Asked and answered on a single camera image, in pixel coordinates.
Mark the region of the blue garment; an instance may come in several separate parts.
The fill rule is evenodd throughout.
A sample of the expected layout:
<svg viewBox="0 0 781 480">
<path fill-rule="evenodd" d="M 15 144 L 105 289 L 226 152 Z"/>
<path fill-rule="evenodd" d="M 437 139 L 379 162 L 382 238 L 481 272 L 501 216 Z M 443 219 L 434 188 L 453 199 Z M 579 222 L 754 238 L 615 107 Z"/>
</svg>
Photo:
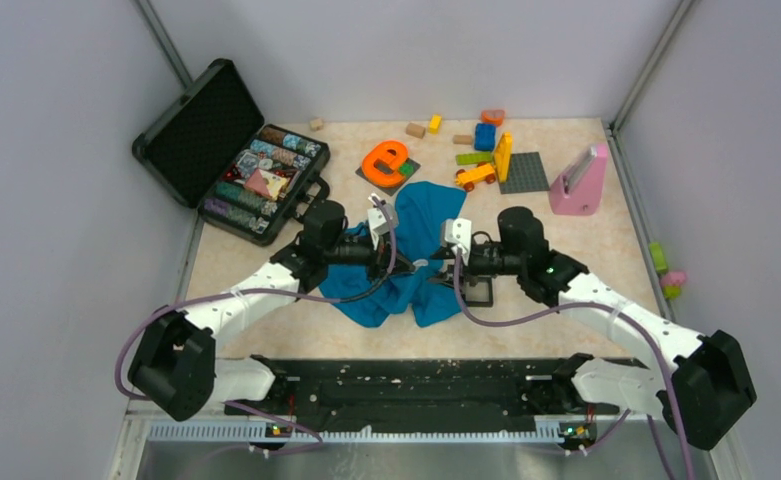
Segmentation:
<svg viewBox="0 0 781 480">
<path fill-rule="evenodd" d="M 404 186 L 394 202 L 399 219 L 394 229 L 396 260 L 429 261 L 441 246 L 442 224 L 459 215 L 465 199 L 462 191 L 431 182 Z M 431 281 L 440 270 L 429 263 L 414 274 L 388 277 L 370 296 L 336 308 L 366 328 L 377 328 L 390 316 L 407 311 L 413 313 L 418 327 L 432 326 L 460 312 L 452 289 Z"/>
</svg>

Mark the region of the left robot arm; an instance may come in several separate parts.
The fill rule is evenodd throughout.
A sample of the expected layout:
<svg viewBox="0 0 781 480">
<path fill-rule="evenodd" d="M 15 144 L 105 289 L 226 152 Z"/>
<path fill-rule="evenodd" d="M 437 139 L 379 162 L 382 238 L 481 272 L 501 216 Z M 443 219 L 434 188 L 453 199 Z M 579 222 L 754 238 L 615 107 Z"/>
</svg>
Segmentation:
<svg viewBox="0 0 781 480">
<path fill-rule="evenodd" d="M 269 366 L 254 358 L 224 359 L 220 351 L 266 315 L 298 301 L 321 302 L 314 290 L 334 265 L 360 266 L 370 284 L 343 302 L 362 300 L 390 277 L 413 266 L 400 253 L 394 207 L 371 195 L 359 230 L 344 207 L 313 202 L 302 229 L 254 273 L 228 290 L 184 300 L 151 314 L 123 346 L 116 383 L 131 399 L 151 401 L 176 421 L 214 402 L 248 400 L 263 413 L 285 404 L 287 393 Z"/>
</svg>

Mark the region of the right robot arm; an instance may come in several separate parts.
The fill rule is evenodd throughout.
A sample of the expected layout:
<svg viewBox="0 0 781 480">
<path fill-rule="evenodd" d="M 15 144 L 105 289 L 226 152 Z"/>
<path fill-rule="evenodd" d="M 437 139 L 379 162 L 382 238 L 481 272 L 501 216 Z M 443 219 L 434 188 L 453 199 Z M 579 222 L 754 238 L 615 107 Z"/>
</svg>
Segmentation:
<svg viewBox="0 0 781 480">
<path fill-rule="evenodd" d="M 602 403 L 660 417 L 688 445 L 710 451 L 755 404 L 735 337 L 681 326 L 619 294 L 585 264 L 552 249 L 542 222 L 526 207 L 503 210 L 497 226 L 498 240 L 479 243 L 470 220 L 443 222 L 433 256 L 452 261 L 453 287 L 464 275 L 512 276 L 528 298 L 604 335 L 639 362 L 573 355 L 565 376 L 552 385 L 560 409 L 578 412 Z"/>
</svg>

